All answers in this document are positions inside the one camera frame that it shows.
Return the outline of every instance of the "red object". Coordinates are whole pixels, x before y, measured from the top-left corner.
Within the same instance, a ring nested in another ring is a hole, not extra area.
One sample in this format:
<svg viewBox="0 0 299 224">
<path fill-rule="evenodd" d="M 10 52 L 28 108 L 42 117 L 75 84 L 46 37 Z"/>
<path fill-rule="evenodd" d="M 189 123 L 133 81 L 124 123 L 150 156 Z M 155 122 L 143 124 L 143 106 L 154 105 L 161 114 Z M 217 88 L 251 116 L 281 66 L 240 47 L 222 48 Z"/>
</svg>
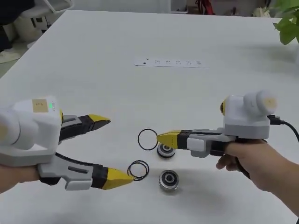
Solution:
<svg viewBox="0 0 299 224">
<path fill-rule="evenodd" d="M 200 14 L 215 15 L 210 0 L 196 0 L 196 4 L 198 6 Z"/>
</svg>

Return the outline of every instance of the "white power strip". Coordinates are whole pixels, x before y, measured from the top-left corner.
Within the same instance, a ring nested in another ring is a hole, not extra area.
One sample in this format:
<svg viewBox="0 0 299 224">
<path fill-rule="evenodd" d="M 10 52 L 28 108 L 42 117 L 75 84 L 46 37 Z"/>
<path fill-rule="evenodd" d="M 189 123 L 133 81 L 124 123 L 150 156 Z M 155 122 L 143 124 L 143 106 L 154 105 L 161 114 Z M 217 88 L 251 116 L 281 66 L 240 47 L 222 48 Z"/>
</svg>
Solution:
<svg viewBox="0 0 299 224">
<path fill-rule="evenodd" d="M 155 67 L 184 67 L 184 68 L 209 68 L 200 60 L 179 60 L 179 59 L 157 59 L 157 58 L 140 58 L 135 59 L 136 66 L 155 66 Z"/>
</svg>

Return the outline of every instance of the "human hand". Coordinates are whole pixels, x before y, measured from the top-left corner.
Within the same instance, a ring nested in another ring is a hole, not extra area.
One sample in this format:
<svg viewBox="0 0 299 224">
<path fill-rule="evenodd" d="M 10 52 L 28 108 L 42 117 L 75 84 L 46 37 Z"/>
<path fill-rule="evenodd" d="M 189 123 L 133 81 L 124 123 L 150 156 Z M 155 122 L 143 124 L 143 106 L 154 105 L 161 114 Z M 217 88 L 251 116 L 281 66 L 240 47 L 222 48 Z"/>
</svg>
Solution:
<svg viewBox="0 0 299 224">
<path fill-rule="evenodd" d="M 39 180 L 35 167 L 6 167 L 0 165 L 0 193 L 3 193 L 18 183 Z"/>
<path fill-rule="evenodd" d="M 261 190 L 272 191 L 280 180 L 293 167 L 293 163 L 280 155 L 263 140 L 252 140 L 249 143 L 230 143 L 225 155 L 216 164 L 218 169 L 226 167 L 228 171 L 237 170 L 237 157 L 244 169 L 249 172 L 252 182 Z"/>
</svg>

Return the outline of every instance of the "bearing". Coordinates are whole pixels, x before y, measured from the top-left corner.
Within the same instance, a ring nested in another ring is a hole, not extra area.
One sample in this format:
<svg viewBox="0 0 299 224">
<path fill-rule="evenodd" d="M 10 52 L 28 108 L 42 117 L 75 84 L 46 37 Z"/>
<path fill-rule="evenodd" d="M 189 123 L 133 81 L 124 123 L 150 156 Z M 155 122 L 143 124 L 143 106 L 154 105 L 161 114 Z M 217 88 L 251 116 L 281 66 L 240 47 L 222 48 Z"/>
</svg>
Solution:
<svg viewBox="0 0 299 224">
<path fill-rule="evenodd" d="M 161 158 L 169 159 L 174 156 L 176 150 L 160 143 L 157 147 L 157 153 Z"/>
<path fill-rule="evenodd" d="M 159 176 L 159 185 L 164 191 L 175 191 L 178 188 L 178 182 L 178 174 L 173 170 L 165 170 Z"/>
</svg>

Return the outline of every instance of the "rubber o-ring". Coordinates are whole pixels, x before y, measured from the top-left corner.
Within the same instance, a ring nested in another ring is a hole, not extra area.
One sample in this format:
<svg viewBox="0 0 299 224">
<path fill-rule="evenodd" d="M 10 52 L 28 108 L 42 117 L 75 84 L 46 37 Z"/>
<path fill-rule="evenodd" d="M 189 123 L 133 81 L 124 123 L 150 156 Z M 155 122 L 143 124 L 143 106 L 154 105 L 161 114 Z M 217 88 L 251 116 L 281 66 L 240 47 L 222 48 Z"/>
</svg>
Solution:
<svg viewBox="0 0 299 224">
<path fill-rule="evenodd" d="M 142 165 L 145 168 L 145 175 L 136 176 L 136 175 L 132 174 L 131 168 L 135 164 L 140 164 L 140 165 Z M 131 165 L 127 169 L 127 174 L 129 176 L 133 177 L 134 181 L 141 181 L 141 180 L 143 180 L 149 174 L 149 172 L 150 172 L 149 165 L 145 161 L 142 161 L 142 160 L 136 160 L 136 161 L 132 162 Z"/>
<path fill-rule="evenodd" d="M 140 146 L 143 150 L 146 150 L 146 151 L 153 150 L 154 148 L 157 147 L 157 145 L 158 145 L 158 140 L 157 140 L 157 142 L 156 142 L 156 144 L 155 144 L 155 146 L 154 146 L 153 148 L 144 148 L 144 147 L 140 144 L 139 138 L 140 138 L 141 133 L 144 132 L 144 131 L 152 131 L 153 133 L 155 133 L 156 137 L 158 137 L 158 134 L 157 134 L 157 132 L 155 132 L 153 129 L 145 128 L 145 129 L 143 129 L 142 131 L 139 132 L 139 135 L 138 135 L 138 138 L 137 138 L 138 144 L 139 144 L 139 146 Z"/>
</svg>

